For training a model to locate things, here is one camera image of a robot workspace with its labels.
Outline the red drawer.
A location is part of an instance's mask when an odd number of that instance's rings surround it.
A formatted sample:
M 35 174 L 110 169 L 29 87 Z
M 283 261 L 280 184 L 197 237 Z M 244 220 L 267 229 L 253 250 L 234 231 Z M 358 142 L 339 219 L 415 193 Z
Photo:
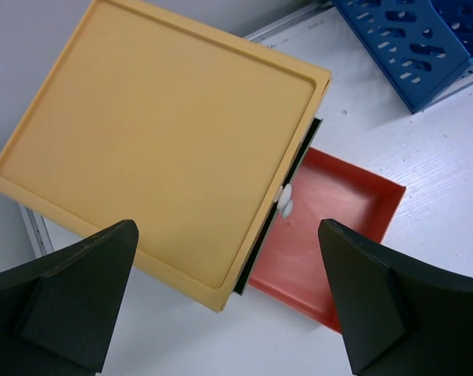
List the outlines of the red drawer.
M 292 183 L 293 209 L 274 220 L 249 284 L 318 323 L 340 332 L 330 275 L 340 235 L 381 243 L 406 188 L 316 149 L 309 149 Z

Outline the drawer box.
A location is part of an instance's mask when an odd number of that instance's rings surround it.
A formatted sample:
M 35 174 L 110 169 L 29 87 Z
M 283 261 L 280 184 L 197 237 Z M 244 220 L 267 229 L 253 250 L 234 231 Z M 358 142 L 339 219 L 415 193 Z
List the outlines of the drawer box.
M 142 1 L 94 1 L 0 153 L 0 192 L 220 312 L 329 70 Z

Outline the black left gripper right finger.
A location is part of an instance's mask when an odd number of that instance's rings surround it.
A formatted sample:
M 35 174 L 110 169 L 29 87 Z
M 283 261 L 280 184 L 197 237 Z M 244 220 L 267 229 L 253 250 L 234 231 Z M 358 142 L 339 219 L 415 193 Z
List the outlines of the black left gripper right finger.
M 473 278 L 358 233 L 331 270 L 354 375 L 473 375 Z

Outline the green drawer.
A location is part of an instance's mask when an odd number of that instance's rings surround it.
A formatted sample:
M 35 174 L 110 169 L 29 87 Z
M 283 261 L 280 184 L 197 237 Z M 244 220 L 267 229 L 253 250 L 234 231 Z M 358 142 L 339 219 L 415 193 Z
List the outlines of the green drawer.
M 271 225 L 273 224 L 273 221 L 276 217 L 277 214 L 282 215 L 283 217 L 286 217 L 287 215 L 290 214 L 291 208 L 293 206 L 292 204 L 292 187 L 291 183 L 294 178 L 294 175 L 296 174 L 296 171 L 298 170 L 300 164 L 302 163 L 306 152 L 310 148 L 310 145 L 313 141 L 313 139 L 316 136 L 316 133 L 318 132 L 320 126 L 323 123 L 323 119 L 319 118 L 314 118 L 311 125 L 309 126 L 308 131 L 305 134 L 304 139 L 302 140 L 297 153 L 295 154 L 294 160 L 292 161 L 292 164 L 287 172 L 286 177 L 284 178 L 284 181 L 281 183 L 279 186 L 275 197 L 273 198 L 273 203 L 272 207 L 264 221 L 264 224 L 262 225 L 262 228 L 260 230 L 260 233 L 258 234 L 253 247 L 251 249 L 251 252 L 249 256 L 247 257 L 247 261 L 244 264 L 243 269 L 240 272 L 239 278 L 236 282 L 236 285 L 233 289 L 233 292 L 242 295 L 246 289 L 247 282 L 250 278 L 251 271 L 254 268 L 255 261 L 258 257 L 258 254 L 260 252 L 260 249 L 262 247 L 262 244 L 269 232 L 269 229 Z

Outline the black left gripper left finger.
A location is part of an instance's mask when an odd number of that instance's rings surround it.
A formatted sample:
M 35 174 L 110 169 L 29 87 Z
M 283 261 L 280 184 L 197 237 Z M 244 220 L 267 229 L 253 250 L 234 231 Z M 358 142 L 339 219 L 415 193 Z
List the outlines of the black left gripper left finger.
M 0 273 L 0 375 L 103 370 L 139 240 L 122 220 Z

